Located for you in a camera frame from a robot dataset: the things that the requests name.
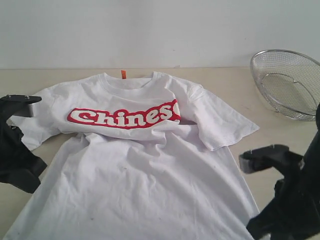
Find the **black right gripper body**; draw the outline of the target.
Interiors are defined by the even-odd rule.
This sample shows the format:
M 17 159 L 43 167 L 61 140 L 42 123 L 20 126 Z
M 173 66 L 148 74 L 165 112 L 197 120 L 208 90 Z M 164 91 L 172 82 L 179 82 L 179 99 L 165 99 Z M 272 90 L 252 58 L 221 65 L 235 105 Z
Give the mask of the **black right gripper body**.
M 243 154 L 248 158 L 262 158 L 271 165 L 270 168 L 282 174 L 283 178 L 274 186 L 272 200 L 281 203 L 312 200 L 320 204 L 320 145 L 318 143 L 310 144 L 304 155 L 297 154 L 282 144 L 248 150 Z

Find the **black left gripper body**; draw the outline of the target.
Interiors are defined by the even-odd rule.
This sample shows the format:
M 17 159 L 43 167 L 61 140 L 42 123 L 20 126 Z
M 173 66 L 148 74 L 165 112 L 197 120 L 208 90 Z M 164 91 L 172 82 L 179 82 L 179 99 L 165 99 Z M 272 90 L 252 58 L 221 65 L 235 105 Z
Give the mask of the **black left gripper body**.
M 22 130 L 15 125 L 9 125 L 7 121 L 13 116 L 11 101 L 12 96 L 9 94 L 0 99 L 0 169 L 11 170 L 15 168 L 26 168 L 26 160 L 29 156 L 34 155 L 22 143 L 24 136 Z

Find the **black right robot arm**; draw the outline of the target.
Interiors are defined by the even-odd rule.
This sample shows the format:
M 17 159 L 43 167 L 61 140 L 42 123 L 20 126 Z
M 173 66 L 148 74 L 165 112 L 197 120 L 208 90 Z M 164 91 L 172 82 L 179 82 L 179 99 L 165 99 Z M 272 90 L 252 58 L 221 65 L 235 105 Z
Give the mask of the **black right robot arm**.
M 255 240 L 308 240 L 320 232 L 320 133 L 305 154 L 274 144 L 239 155 L 240 169 L 253 174 L 270 168 L 282 174 L 274 185 L 274 197 L 246 229 Z

